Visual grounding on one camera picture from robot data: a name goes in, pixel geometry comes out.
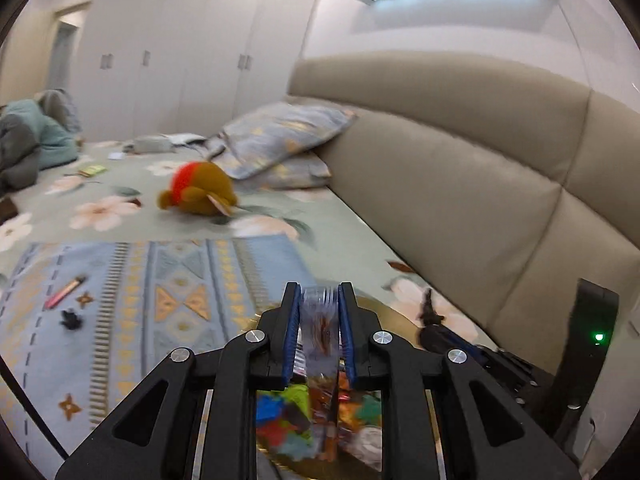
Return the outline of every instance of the orange triangle pattern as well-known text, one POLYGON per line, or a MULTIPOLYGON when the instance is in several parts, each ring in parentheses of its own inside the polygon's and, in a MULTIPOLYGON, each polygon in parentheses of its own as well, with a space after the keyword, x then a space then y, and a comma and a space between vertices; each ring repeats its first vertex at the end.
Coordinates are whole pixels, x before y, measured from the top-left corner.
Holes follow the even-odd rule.
POLYGON ((156 286, 156 321, 164 321, 178 308, 178 301, 161 286, 156 286))
POLYGON ((207 289, 204 285, 200 285, 194 290, 189 297, 184 300, 184 304, 198 314, 198 316, 206 320, 211 319, 209 302, 207 301, 207 289))

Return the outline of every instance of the wall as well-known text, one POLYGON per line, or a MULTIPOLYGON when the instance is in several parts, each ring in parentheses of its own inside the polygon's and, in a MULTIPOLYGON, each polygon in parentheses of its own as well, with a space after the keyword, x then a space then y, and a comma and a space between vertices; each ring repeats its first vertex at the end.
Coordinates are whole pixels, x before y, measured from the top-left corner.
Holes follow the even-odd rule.
POLYGON ((608 0, 319 1, 305 57, 386 49, 516 60, 640 110, 640 52, 608 0))
POLYGON ((29 0, 6 40, 0 66, 0 104, 30 98, 45 89, 57 31, 55 13, 87 1, 29 0))

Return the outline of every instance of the beige leather headboard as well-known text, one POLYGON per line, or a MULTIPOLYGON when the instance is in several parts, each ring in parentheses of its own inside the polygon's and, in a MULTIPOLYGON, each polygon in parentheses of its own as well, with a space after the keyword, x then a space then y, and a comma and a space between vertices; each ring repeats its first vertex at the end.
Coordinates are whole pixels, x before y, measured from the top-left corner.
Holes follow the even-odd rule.
POLYGON ((321 150, 333 190, 501 346, 554 372, 579 278, 640 285, 640 116, 472 54, 304 60, 293 100, 361 108, 321 150))

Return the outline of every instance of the gray cloth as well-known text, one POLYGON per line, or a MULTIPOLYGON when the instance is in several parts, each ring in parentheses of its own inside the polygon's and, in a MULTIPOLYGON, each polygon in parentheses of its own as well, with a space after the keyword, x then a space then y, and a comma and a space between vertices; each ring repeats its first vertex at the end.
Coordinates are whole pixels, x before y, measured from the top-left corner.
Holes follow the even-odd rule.
POLYGON ((38 179, 40 145, 24 121, 13 114, 0 119, 0 196, 32 186, 38 179))

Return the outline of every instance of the brown plush toy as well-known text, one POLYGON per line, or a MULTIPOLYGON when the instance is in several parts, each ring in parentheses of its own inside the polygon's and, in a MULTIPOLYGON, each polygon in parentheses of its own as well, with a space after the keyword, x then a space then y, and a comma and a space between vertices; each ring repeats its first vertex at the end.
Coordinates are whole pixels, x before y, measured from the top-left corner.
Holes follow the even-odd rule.
POLYGON ((174 175, 171 189, 158 196, 158 207, 177 207, 185 213, 231 216, 238 203, 231 179, 212 162, 189 162, 174 175))

